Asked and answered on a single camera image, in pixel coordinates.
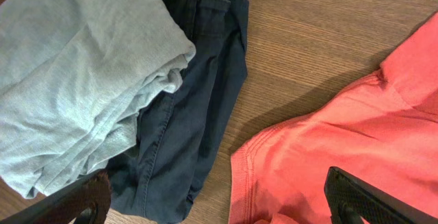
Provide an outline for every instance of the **t-shirt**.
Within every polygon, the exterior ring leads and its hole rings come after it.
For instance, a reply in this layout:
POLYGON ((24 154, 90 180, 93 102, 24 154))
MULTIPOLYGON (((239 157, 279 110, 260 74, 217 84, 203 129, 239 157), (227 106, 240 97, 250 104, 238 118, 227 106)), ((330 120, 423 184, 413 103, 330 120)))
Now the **t-shirt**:
POLYGON ((162 0, 6 0, 0 176, 32 198, 105 168, 194 53, 162 0))
POLYGON ((229 222, 330 223, 330 166, 438 217, 437 164, 438 14, 381 69, 234 153, 229 222))

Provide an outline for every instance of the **wood grain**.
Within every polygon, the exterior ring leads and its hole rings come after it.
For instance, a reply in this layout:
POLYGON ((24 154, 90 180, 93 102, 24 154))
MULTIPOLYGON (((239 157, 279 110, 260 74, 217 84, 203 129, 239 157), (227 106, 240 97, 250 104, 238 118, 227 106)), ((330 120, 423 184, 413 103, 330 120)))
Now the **wood grain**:
MULTIPOLYGON (((317 110, 377 69, 438 8, 438 0, 249 1, 249 76, 213 170, 184 223, 227 223, 230 155, 261 129, 317 110)), ((22 200, 2 182, 0 219, 37 200, 22 200)), ((150 221, 112 210, 107 223, 150 221)))

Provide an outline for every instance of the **wooden surface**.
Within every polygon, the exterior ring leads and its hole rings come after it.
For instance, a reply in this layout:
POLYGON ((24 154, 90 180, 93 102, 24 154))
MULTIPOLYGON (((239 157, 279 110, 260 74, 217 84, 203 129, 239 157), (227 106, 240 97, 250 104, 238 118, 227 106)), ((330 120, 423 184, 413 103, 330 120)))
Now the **wooden surface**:
MULTIPOLYGON (((227 223, 230 155, 261 129, 317 110, 377 69, 438 9, 438 0, 249 1, 248 79, 213 171, 184 223, 227 223)), ((34 202, 0 184, 0 219, 34 202)), ((111 211, 107 223, 150 222, 111 211)))

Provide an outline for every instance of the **red shirt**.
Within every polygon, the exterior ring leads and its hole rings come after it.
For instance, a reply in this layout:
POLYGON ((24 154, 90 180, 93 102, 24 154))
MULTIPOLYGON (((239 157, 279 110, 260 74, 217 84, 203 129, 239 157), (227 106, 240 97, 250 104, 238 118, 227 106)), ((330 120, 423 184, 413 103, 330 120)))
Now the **red shirt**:
POLYGON ((330 223, 330 166, 438 217, 438 14, 381 69, 231 158, 230 223, 330 223))

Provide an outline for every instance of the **folded dark shorts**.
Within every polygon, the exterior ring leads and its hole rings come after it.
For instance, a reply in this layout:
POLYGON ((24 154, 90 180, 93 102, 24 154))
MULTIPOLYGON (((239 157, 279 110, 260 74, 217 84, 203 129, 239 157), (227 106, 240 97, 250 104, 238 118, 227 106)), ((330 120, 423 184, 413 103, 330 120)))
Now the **folded dark shorts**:
POLYGON ((196 56, 176 93, 163 92, 140 110, 136 155, 118 155, 107 169, 113 209, 178 223, 213 166, 247 75, 248 1, 163 1, 196 56))

